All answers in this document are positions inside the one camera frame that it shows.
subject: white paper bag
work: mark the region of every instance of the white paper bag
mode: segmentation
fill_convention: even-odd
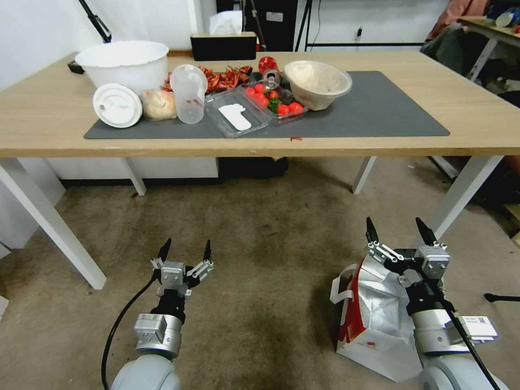
[[[341,275],[352,275],[348,290],[339,292]],[[330,300],[343,302],[337,353],[395,381],[422,370],[406,312],[408,296],[397,274],[367,256],[333,280]]]

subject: clear plastic cup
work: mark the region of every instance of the clear plastic cup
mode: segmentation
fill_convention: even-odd
[[[200,122],[204,116],[204,95],[207,90],[204,73],[189,64],[176,67],[170,77],[170,87],[175,94],[177,117],[189,125]]]

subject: desk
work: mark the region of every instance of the desk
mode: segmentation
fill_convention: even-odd
[[[379,70],[451,135],[298,142],[289,138],[86,140],[83,135],[97,119],[92,109],[94,86],[86,75],[69,72],[71,57],[67,57],[0,93],[0,180],[92,287],[101,289],[104,274],[16,158],[474,155],[428,220],[440,237],[502,156],[520,154],[520,137],[511,126],[520,122],[520,110],[419,52],[259,54],[263,55],[273,56],[280,67],[292,60],[312,59],[344,70]],[[170,69],[195,63],[187,57],[168,60]],[[209,62],[204,66],[224,70],[227,64],[256,68],[257,61]],[[361,188],[368,165],[354,187]]]
[[[489,39],[467,75],[467,78],[471,81],[475,81],[478,77],[498,42],[520,47],[520,35],[515,34],[510,27],[496,27],[495,21],[487,19],[485,16],[464,16],[459,18],[457,22],[467,26],[468,31],[482,34]]]

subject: white table leg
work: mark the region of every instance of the white table leg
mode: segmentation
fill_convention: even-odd
[[[0,180],[13,193],[88,283],[100,290],[106,276],[17,159],[0,159]]]
[[[7,309],[8,304],[9,300],[0,295],[0,321],[2,320],[2,317],[5,313],[5,310]]]
[[[460,172],[457,180],[444,195],[440,207],[435,211],[426,225],[440,239],[450,227],[455,218],[471,200],[482,183],[493,172],[503,156],[473,156]],[[423,245],[423,240],[417,237],[413,248]]]
[[[468,79],[470,79],[471,81],[475,81],[484,65],[486,65],[486,61],[495,49],[496,45],[496,39],[489,39],[489,41],[486,43],[486,46],[484,46],[484,49],[482,49],[482,53],[478,56],[475,65],[473,65],[473,68],[471,68],[470,72],[467,74]]]
[[[361,163],[361,167],[359,168],[357,177],[354,180],[354,185],[352,186],[353,194],[357,195],[363,189],[363,185],[365,184],[368,174],[370,173],[370,171],[372,170],[372,167],[374,166],[374,162],[375,162],[376,158],[377,157],[375,157],[375,156],[365,157],[365,159]]]
[[[126,173],[128,174],[128,177],[130,177],[135,190],[139,195],[143,196],[146,193],[146,186],[142,182],[141,176],[137,173],[134,162],[130,158],[121,158],[120,161]]]

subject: clothing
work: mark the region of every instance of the clothing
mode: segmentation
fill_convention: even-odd
[[[455,72],[466,75],[488,39],[476,32],[465,32],[459,23],[452,23],[433,40],[421,47],[421,52]]]
[[[444,12],[439,16],[437,23],[426,37],[432,40],[447,26],[455,23],[461,16],[482,16],[489,0],[451,0]]]

